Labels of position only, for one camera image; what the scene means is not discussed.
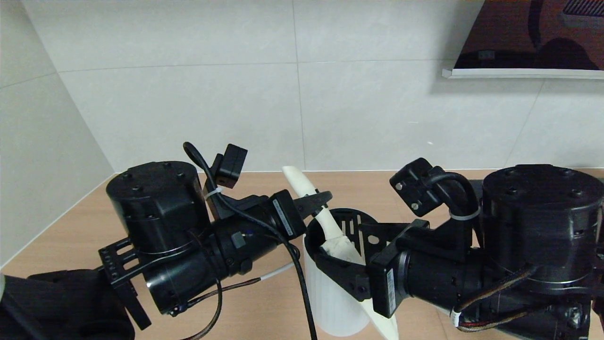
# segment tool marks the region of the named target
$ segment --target white zip tie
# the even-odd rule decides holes
[[[216,195],[216,194],[218,194],[219,192],[222,192],[222,187],[221,187],[221,186],[219,186],[219,187],[218,187],[218,188],[216,188],[215,190],[212,190],[212,191],[208,192],[208,194],[207,194],[206,196],[204,196],[204,200],[208,200],[208,198],[209,198],[210,196],[212,196],[212,195]]]
[[[476,216],[480,215],[481,209],[480,207],[478,207],[478,210],[476,210],[475,213],[473,213],[472,215],[468,215],[468,216],[457,216],[457,215],[453,215],[451,213],[451,211],[449,210],[449,216],[451,216],[452,219],[456,220],[456,221],[469,221],[473,218],[475,218]]]
[[[272,272],[270,272],[270,273],[266,273],[266,274],[262,275],[262,276],[260,277],[260,280],[261,280],[261,281],[266,280],[266,279],[268,279],[268,278],[270,278],[270,277],[272,277],[272,276],[275,276],[275,275],[277,275],[277,274],[279,274],[279,273],[281,273],[281,272],[284,272],[285,270],[290,269],[290,268],[291,268],[291,267],[293,267],[293,266],[294,266],[294,263],[293,263],[293,262],[290,262],[290,263],[286,264],[286,265],[285,265],[285,266],[283,266],[283,267],[277,268],[277,269],[273,270],[273,271],[272,271]]]
[[[456,312],[454,310],[451,310],[451,313],[449,314],[449,318],[451,319],[453,326],[459,327],[459,319],[461,318],[461,312]]]

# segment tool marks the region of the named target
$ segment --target black motor housing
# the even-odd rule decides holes
[[[527,263],[539,270],[525,285],[559,295],[593,271],[604,184],[584,172],[518,165],[483,181],[484,250],[502,273]]]

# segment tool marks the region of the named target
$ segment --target white cable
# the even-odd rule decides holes
[[[218,188],[208,192],[208,194],[206,196],[204,196],[204,200],[208,200],[208,198],[212,195],[218,194],[219,192],[222,192],[222,187],[219,186]]]
[[[281,273],[281,272],[284,272],[285,270],[290,269],[290,268],[291,268],[291,267],[293,267],[293,266],[294,266],[294,263],[293,263],[293,262],[290,262],[290,263],[286,264],[286,265],[285,265],[285,266],[283,266],[283,267],[277,268],[277,269],[273,270],[273,271],[272,271],[272,272],[270,272],[270,273],[266,273],[266,274],[262,275],[262,276],[260,277],[260,280],[261,280],[261,281],[264,281],[264,280],[266,280],[266,279],[268,279],[268,278],[270,278],[270,277],[272,277],[272,276],[275,276],[275,275],[277,275],[277,274],[279,274],[279,273]]]

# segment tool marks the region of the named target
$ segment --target black cylindrical actuator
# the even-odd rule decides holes
[[[210,225],[197,169],[185,162],[151,162],[128,169],[107,194],[139,255],[174,256],[195,246],[189,234]]]
[[[539,266],[530,289],[546,294],[592,272],[604,184],[552,165],[518,165],[483,181],[485,250],[502,272]]]

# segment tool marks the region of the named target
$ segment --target wooden table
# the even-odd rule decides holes
[[[468,178],[483,178],[490,171],[460,171]],[[591,171],[602,177],[604,171]],[[331,208],[347,207],[365,211],[380,222],[409,222],[414,215],[390,188],[393,172],[308,172],[307,176],[320,190],[330,190]],[[100,265],[98,249],[125,237],[124,229],[105,192],[105,184],[82,200],[13,261],[5,266],[6,275],[26,277],[34,273],[63,269],[96,268]],[[290,189],[280,172],[244,173],[233,190],[226,195],[242,198],[247,195],[271,195]],[[448,218],[445,207],[427,215],[433,226]],[[294,241],[301,249],[301,238]],[[290,261],[283,246],[254,263],[245,276],[225,280],[224,285],[238,283],[263,275]],[[182,339],[205,327],[214,314],[216,297],[210,298],[187,312],[172,318],[160,315],[146,289],[142,276],[133,283],[139,299],[153,324],[138,331],[137,339]],[[455,329],[449,318],[418,299],[406,299],[396,312],[401,340],[512,340],[496,330],[463,333]],[[319,339],[338,339],[318,329]],[[592,340],[604,340],[602,328],[593,314]],[[300,286],[294,269],[289,269],[266,282],[225,292],[221,317],[205,339],[309,339]],[[381,337],[369,324],[349,339]]]

